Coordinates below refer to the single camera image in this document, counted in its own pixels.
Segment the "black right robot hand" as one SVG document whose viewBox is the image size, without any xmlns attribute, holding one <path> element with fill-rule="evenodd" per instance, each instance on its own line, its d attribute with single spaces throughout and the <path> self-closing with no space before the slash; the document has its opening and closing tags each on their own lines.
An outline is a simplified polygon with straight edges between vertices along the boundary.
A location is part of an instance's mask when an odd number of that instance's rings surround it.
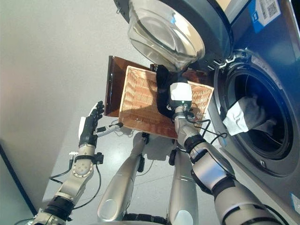
<svg viewBox="0 0 300 225">
<path fill-rule="evenodd" d="M 175 82 L 170 85 L 170 97 L 168 105 L 172 110 L 175 110 L 181 105 L 187 105 L 191 108 L 192 104 L 192 89 L 189 83 Z"/>
</svg>

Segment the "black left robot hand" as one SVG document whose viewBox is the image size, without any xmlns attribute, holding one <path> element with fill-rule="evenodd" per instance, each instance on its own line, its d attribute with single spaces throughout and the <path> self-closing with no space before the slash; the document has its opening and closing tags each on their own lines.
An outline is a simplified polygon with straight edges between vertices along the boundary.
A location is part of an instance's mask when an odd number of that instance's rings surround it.
<svg viewBox="0 0 300 225">
<path fill-rule="evenodd" d="M 118 128 L 123 127 L 123 123 L 121 122 L 109 126 L 98 127 L 98 122 L 103 117 L 103 113 L 103 101 L 99 101 L 91 108 L 88 116 L 80 118 L 78 129 L 79 147 L 86 144 L 96 147 L 99 137 L 105 136 L 116 131 Z"/>
</svg>

